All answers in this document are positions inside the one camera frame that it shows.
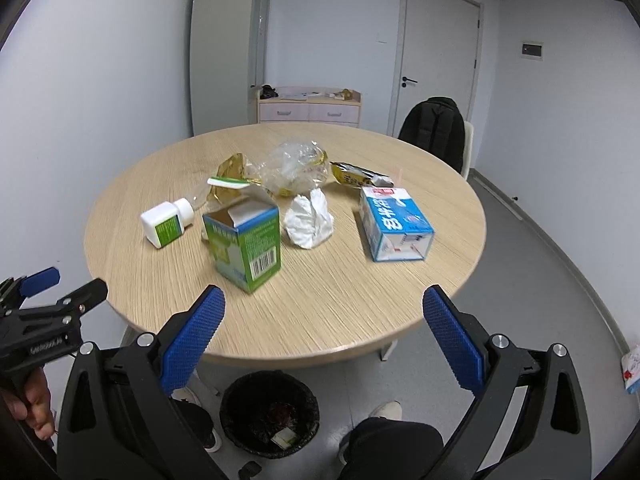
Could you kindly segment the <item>person's left hand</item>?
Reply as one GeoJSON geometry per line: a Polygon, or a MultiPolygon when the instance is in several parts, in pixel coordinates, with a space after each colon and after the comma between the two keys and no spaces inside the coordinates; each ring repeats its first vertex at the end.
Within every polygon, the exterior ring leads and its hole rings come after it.
{"type": "Polygon", "coordinates": [[[41,367],[36,368],[25,382],[23,396],[27,403],[4,389],[1,389],[1,395],[13,418],[26,422],[40,440],[47,441],[54,435],[51,393],[41,367]]]}

